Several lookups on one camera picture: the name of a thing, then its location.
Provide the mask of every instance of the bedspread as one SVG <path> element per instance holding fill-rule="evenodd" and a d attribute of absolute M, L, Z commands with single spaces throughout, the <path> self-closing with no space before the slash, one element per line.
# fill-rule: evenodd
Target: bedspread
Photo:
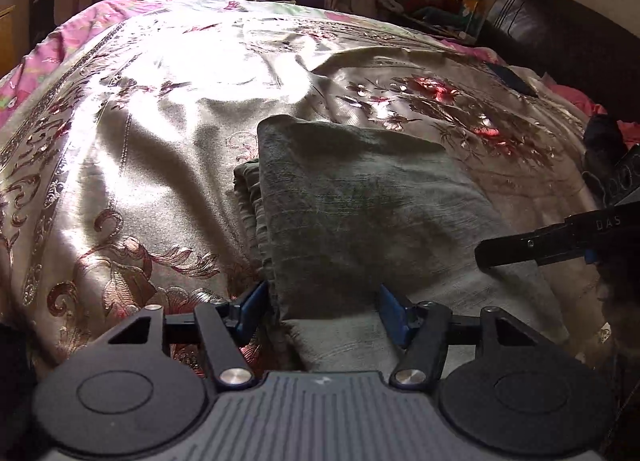
<path fill-rule="evenodd" d="M 92 37 L 0 134 L 0 311 L 44 364 L 148 303 L 168 313 L 256 281 L 233 169 L 272 114 L 442 144 L 515 231 L 593 209 L 584 115 L 427 36 L 286 4 L 170 0 Z M 602 325 L 597 275 L 543 269 L 575 338 Z"/>

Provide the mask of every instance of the satin bedspread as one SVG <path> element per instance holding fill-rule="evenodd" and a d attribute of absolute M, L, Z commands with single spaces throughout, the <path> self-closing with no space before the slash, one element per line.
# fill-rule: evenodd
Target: satin bedspread
<path fill-rule="evenodd" d="M 399 27 L 283 4 L 174 0 L 96 36 L 0 134 L 0 310 L 46 370 L 149 303 L 168 313 L 257 280 L 233 169 L 273 114 L 442 144 L 514 231 L 594 209 L 585 117 Z M 542 268 L 579 343 L 603 324 L 582 261 Z"/>

